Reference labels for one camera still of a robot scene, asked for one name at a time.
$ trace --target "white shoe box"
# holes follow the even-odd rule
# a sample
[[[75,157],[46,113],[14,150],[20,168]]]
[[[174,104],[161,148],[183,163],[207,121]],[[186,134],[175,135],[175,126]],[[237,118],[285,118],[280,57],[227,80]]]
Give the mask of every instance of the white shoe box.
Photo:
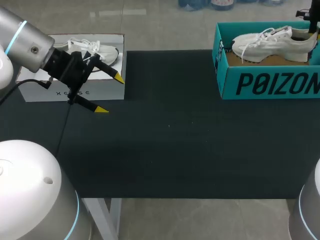
[[[111,65],[116,69],[125,81],[126,73],[126,52],[125,38],[123,34],[57,34],[50,35],[55,39],[55,44],[66,43],[70,38],[86,39],[90,42],[100,41],[101,45],[114,46],[119,50],[116,62]],[[46,82],[50,76],[40,69],[33,73],[21,67],[16,82],[26,79],[35,79]],[[27,82],[19,87],[26,102],[57,102],[67,101],[69,88],[62,82],[54,79],[50,88],[47,90],[35,82]],[[87,100],[123,100],[125,97],[125,84],[114,80],[108,74],[99,71],[93,72],[79,91],[79,95]]]

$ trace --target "shoe box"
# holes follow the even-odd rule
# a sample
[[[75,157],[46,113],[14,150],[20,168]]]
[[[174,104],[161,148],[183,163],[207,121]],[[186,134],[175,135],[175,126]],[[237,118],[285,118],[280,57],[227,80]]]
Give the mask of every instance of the shoe box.
[[[117,60],[111,65],[121,74],[125,81],[126,73],[126,52],[125,38],[123,34],[56,34],[50,35],[55,39],[55,44],[64,44],[70,38],[86,39],[90,42],[100,41],[101,45],[114,46],[119,50]],[[33,73],[22,67],[19,71],[16,82],[26,79],[36,79],[40,81],[48,81],[50,76],[44,70],[40,69]],[[26,102],[57,102],[68,100],[68,87],[62,82],[54,79],[50,88],[47,90],[37,83],[27,83],[19,86],[24,100]],[[125,84],[112,79],[108,74],[98,71],[93,72],[85,84],[79,91],[79,95],[87,100],[123,100],[125,98]]]
[[[308,29],[307,21],[217,23],[212,51],[218,88],[222,99],[310,99],[320,98],[320,47],[308,62],[288,61],[272,55],[262,62],[243,61],[232,52],[237,36],[261,33],[268,28],[292,26]]]

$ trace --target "white sneaker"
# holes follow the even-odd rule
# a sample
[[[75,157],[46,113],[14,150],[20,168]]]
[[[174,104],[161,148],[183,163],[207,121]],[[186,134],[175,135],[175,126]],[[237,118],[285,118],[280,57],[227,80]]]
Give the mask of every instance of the white sneaker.
[[[284,57],[289,61],[304,62],[318,42],[318,31],[312,36],[308,29],[284,26],[268,28],[261,33],[249,33],[236,37],[233,52],[244,60],[260,63],[271,55]]]
[[[64,50],[68,54],[81,52],[82,57],[85,56],[86,52],[89,52],[91,56],[99,54],[100,60],[107,65],[113,64],[119,55],[119,50],[114,46],[101,45],[100,41],[88,41],[85,39],[71,38],[68,42],[56,44],[54,47],[58,50]]]

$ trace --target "teal shoe box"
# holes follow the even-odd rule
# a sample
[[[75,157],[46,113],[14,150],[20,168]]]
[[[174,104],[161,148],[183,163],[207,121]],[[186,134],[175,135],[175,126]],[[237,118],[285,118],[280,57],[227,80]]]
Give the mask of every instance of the teal shoe box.
[[[319,44],[313,50],[308,63],[289,62],[279,56],[272,56],[270,59],[268,57],[267,65],[242,64],[241,58],[232,51],[226,52],[227,49],[231,49],[233,39],[239,35],[261,33],[268,28],[277,29],[284,26],[308,29],[309,23],[307,21],[217,23],[212,58],[222,99],[320,98]]]

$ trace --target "table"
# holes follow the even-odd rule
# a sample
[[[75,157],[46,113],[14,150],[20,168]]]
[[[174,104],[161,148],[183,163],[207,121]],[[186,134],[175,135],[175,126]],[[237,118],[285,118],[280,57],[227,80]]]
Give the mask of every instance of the table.
[[[121,198],[294,199],[320,157],[320,99],[221,100],[210,50],[129,51],[125,100],[96,102],[110,114],[17,91],[0,141],[51,151],[105,238]]]

